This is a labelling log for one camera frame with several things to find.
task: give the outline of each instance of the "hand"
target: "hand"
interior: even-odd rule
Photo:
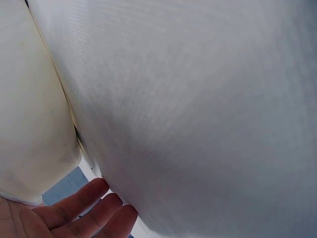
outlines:
[[[0,197],[0,237],[5,238],[127,238],[136,210],[115,194],[108,194],[87,214],[75,220],[109,189],[96,178],[77,193],[52,206],[30,207]]]

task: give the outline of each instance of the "skin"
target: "skin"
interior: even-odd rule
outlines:
[[[108,194],[83,217],[78,216],[109,189],[96,178],[77,193],[52,206],[32,207],[0,197],[0,237],[5,238],[127,238],[137,219],[136,210],[122,206]]]

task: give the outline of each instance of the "white fabric surface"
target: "white fabric surface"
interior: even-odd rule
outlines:
[[[85,156],[161,236],[317,237],[313,0],[31,0]]]

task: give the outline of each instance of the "gray fabric surface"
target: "gray fabric surface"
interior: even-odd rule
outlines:
[[[30,0],[80,140],[162,236],[317,237],[317,3]]]

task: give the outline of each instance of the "finger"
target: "finger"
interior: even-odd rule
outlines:
[[[95,238],[127,238],[131,233],[138,213],[130,205],[117,211]]]
[[[53,206],[37,207],[33,211],[52,230],[72,222],[78,215],[98,201],[108,190],[109,185],[106,181],[102,178],[96,178],[75,194]]]
[[[83,217],[66,227],[52,230],[56,237],[69,234],[71,237],[91,237],[102,228],[111,216],[122,207],[122,201],[115,193],[107,195]]]

